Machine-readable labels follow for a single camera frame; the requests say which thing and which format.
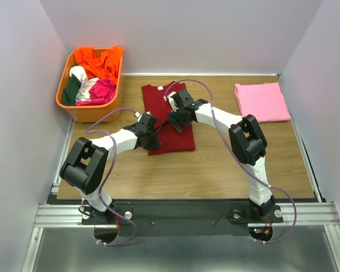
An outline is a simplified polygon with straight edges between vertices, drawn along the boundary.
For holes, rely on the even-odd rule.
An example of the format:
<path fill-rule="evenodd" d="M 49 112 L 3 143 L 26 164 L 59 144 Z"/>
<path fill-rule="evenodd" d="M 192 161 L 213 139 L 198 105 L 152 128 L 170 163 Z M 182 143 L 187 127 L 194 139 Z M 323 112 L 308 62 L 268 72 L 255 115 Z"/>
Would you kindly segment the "dark red t shirt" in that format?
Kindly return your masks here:
<path fill-rule="evenodd" d="M 192 127 L 186 126 L 183 128 L 183 131 L 179 133 L 166 118 L 166 115 L 172 110 L 171 106 L 164 100 L 164 94 L 167 89 L 179 92 L 186 89 L 186 85 L 183 83 L 174 84 L 170 82 L 163 86 L 152 86 L 148 84 L 141 87 L 145 111 L 150 112 L 158 119 L 156 123 L 156 135 L 160 146 L 156 149 L 149 150 L 148 155 L 150 156 L 170 152 L 194 151 L 196 149 Z"/>

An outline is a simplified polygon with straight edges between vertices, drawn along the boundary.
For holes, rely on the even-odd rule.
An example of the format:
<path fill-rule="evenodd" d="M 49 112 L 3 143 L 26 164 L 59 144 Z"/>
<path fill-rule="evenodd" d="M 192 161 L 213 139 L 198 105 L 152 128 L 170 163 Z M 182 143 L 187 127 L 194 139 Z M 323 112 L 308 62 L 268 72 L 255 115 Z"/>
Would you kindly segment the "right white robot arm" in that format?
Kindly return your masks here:
<path fill-rule="evenodd" d="M 174 102 L 170 105 L 172 111 L 167 114 L 167 119 L 177 131 L 182 131 L 181 125 L 189 126 L 192 122 L 217 129 L 233 158 L 246 172 L 251 218 L 256 221 L 267 218 L 275 200 L 265 167 L 267 141 L 256 118 L 225 112 L 202 99 L 188 105 L 176 105 Z"/>

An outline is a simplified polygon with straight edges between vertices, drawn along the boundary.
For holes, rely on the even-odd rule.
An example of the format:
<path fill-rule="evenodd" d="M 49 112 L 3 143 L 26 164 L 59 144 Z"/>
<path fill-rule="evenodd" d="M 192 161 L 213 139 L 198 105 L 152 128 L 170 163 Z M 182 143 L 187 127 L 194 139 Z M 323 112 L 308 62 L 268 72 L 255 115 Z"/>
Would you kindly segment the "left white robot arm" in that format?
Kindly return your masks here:
<path fill-rule="evenodd" d="M 112 197 L 105 191 L 104 184 L 111 174 L 118 154 L 142 147 L 145 150 L 158 148 L 160 143 L 156 127 L 135 123 L 118 132 L 97 139 L 78 138 L 69 151 L 59 176 L 80 192 L 90 209 L 81 206 L 83 219 L 96 216 L 102 223 L 114 218 L 134 224 L 129 218 L 119 214 L 111 206 Z"/>

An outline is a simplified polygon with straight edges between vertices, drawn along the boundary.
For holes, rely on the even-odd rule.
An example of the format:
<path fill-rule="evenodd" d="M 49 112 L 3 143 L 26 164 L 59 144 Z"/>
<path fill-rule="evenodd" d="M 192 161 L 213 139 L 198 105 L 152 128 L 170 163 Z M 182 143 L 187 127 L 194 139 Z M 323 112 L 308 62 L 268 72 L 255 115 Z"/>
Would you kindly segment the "orange plastic laundry basket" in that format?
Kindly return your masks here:
<path fill-rule="evenodd" d="M 78 123 L 94 123 L 111 111 L 121 107 L 121 90 L 123 84 L 122 61 L 120 58 L 116 93 L 110 103 L 96 106 L 65 106 L 62 104 L 62 93 L 70 80 L 69 72 L 75 64 L 74 53 L 71 53 L 64 65 L 61 79 L 55 95 L 57 105 L 64 109 Z"/>

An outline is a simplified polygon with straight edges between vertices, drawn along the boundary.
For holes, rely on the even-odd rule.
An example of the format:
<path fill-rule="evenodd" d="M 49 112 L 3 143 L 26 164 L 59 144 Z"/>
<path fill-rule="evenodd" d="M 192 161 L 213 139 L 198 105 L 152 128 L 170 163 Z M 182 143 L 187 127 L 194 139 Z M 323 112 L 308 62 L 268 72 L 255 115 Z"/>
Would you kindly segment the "magenta t shirt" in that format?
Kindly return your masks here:
<path fill-rule="evenodd" d="M 116 94 L 116 84 L 109 78 L 93 78 L 86 81 L 79 89 L 76 106 L 98 106 L 111 102 Z"/>

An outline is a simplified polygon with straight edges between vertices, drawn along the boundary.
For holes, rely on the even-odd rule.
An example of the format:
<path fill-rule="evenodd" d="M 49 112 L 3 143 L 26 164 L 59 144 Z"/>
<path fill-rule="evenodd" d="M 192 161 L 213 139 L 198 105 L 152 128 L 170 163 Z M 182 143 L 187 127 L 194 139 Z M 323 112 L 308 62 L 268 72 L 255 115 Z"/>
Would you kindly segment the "white t shirt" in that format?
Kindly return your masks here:
<path fill-rule="evenodd" d="M 89 79 L 85 69 L 82 66 L 73 66 L 69 72 L 70 79 L 74 80 L 75 88 L 74 88 L 74 101 L 82 102 L 82 101 L 90 101 L 90 89 L 95 85 L 95 83 L 99 80 L 98 77 Z"/>

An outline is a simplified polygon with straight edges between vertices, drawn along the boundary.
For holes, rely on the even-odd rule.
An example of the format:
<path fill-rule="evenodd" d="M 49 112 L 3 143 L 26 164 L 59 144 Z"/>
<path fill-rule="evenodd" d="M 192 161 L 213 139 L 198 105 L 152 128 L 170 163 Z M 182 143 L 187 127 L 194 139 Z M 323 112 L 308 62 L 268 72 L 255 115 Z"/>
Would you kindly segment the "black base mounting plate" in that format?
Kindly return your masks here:
<path fill-rule="evenodd" d="M 118 219 L 109 211 L 80 206 L 82 224 L 94 226 L 96 234 L 114 237 L 247 236 L 249 226 L 283 222 L 278 205 L 262 211 L 248 199 L 115 200 Z"/>

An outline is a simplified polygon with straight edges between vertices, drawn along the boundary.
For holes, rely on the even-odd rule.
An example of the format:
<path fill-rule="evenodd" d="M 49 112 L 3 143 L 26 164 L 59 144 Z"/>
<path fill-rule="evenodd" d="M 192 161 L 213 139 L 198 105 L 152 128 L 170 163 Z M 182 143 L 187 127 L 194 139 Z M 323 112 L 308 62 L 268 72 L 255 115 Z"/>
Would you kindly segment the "folded pink t shirt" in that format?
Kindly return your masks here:
<path fill-rule="evenodd" d="M 258 122 L 290 121 L 279 83 L 235 84 L 235 96 L 242 116 L 255 116 Z"/>

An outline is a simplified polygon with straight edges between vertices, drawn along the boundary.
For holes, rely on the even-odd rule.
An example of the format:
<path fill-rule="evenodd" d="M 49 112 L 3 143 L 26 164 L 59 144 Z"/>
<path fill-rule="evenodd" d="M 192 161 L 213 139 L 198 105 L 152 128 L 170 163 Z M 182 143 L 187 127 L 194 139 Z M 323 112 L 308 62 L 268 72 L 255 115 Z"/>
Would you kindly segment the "orange t shirt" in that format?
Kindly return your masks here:
<path fill-rule="evenodd" d="M 99 56 L 92 47 L 77 48 L 73 53 L 75 63 L 84 68 L 89 79 L 108 78 L 114 84 L 117 83 L 124 48 L 113 46 L 102 51 Z"/>

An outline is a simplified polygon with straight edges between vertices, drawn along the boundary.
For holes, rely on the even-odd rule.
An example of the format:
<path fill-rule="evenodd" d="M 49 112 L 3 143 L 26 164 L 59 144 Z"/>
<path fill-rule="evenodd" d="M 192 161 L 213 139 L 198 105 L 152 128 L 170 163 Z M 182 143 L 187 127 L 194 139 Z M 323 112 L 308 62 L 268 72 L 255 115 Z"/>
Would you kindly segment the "dark green t shirt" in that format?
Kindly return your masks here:
<path fill-rule="evenodd" d="M 65 106 L 74 106 L 75 98 L 81 87 L 81 82 L 76 76 L 72 76 L 62 93 L 62 104 Z"/>

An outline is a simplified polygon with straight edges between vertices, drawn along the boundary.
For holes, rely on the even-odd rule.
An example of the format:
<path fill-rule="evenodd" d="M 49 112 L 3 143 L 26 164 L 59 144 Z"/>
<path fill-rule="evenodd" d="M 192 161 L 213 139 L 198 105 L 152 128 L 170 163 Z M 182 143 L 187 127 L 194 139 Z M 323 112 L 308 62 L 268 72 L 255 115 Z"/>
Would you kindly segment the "aluminium frame rail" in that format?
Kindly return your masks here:
<path fill-rule="evenodd" d="M 78 191 L 56 177 L 59 202 L 39 206 L 24 271 L 340 271 L 340 220 L 316 194 L 291 123 L 262 124 L 267 179 L 282 213 L 273 239 L 247 236 L 129 237 L 96 234 L 82 224 Z M 196 150 L 148 156 L 120 153 L 106 192 L 115 200 L 248 199 L 245 172 L 217 130 L 193 124 Z"/>

